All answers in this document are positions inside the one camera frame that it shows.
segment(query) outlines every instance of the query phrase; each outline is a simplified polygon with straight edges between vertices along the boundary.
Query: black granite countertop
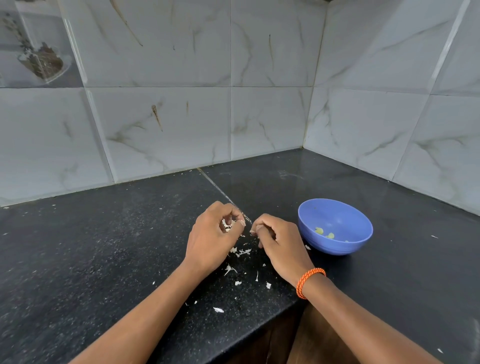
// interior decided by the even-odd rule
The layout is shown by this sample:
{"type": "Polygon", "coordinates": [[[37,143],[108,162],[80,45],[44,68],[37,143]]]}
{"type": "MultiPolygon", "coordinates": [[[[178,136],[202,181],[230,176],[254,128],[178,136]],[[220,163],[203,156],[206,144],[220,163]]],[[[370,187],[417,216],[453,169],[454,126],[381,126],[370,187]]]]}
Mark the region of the black granite countertop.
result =
{"type": "MultiPolygon", "coordinates": [[[[204,171],[250,219],[296,221],[316,197],[364,212],[369,242],[345,257],[312,250],[317,266],[443,362],[480,361],[480,217],[306,150],[204,171]]],[[[191,170],[0,208],[0,363],[67,363],[175,269],[215,200],[227,202],[191,170]]],[[[250,254],[193,292],[151,363],[209,363],[299,303],[244,235],[250,254]]]]}

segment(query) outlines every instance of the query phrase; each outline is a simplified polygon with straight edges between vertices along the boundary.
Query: person's right hand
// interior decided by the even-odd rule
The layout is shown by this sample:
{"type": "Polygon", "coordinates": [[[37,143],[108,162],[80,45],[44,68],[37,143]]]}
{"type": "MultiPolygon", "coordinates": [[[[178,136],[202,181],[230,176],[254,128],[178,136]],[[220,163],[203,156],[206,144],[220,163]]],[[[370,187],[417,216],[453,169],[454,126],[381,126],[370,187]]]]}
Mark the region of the person's right hand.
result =
{"type": "Polygon", "coordinates": [[[315,268],[293,222],[263,214],[255,220],[250,233],[258,236],[259,247],[263,246],[273,268],[292,286],[296,287],[303,274],[315,268]],[[275,239],[267,227],[273,231],[275,239]]]}

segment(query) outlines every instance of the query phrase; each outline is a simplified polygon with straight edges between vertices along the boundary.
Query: plastic bowl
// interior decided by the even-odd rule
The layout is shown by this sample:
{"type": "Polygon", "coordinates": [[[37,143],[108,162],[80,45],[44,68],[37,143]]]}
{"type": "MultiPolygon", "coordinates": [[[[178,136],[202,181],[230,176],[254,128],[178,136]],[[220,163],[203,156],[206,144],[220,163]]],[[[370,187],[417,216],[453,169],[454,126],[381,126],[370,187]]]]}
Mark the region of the plastic bowl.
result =
{"type": "Polygon", "coordinates": [[[332,255],[347,255],[359,250],[373,234],[368,217],[340,201],[314,198],[299,207],[299,230],[314,248],[332,255]],[[322,228],[323,235],[315,232],[322,228]],[[333,233],[333,239],[327,238],[333,233]]]}

